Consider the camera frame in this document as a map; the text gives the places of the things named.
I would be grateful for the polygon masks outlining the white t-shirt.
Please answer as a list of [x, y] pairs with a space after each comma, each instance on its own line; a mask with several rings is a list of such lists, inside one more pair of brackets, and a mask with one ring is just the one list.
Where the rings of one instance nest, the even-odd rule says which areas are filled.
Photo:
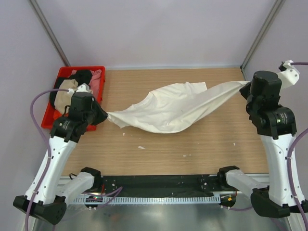
[[109, 112], [108, 120], [120, 128], [178, 133], [218, 109], [246, 84], [230, 81], [209, 89], [205, 82], [167, 85], [150, 91], [141, 102], [123, 111]]

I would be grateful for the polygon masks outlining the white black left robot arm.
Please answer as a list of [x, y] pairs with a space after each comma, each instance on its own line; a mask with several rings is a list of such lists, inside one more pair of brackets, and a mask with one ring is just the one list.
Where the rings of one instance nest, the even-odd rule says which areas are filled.
[[108, 118], [87, 84], [65, 93], [71, 96], [67, 115], [54, 121], [50, 137], [44, 137], [47, 151], [32, 184], [25, 194], [16, 196], [13, 201], [13, 206], [27, 217], [52, 225], [62, 220], [75, 198], [87, 190], [98, 192], [103, 184], [100, 171], [85, 167], [71, 181], [57, 188], [66, 162], [88, 126], [98, 125]]

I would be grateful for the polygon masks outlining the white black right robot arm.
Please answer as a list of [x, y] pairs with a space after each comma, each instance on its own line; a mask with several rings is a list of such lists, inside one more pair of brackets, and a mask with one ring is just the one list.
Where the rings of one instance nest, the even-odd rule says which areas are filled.
[[235, 188], [250, 198], [262, 217], [283, 218], [291, 213], [306, 214], [308, 201], [302, 193], [295, 160], [297, 128], [293, 111], [279, 104], [280, 91], [299, 80], [297, 62], [283, 62], [279, 70], [257, 71], [239, 92], [246, 99], [246, 112], [257, 129], [266, 152], [269, 184], [262, 184], [238, 167], [218, 171], [217, 185], [227, 191]]

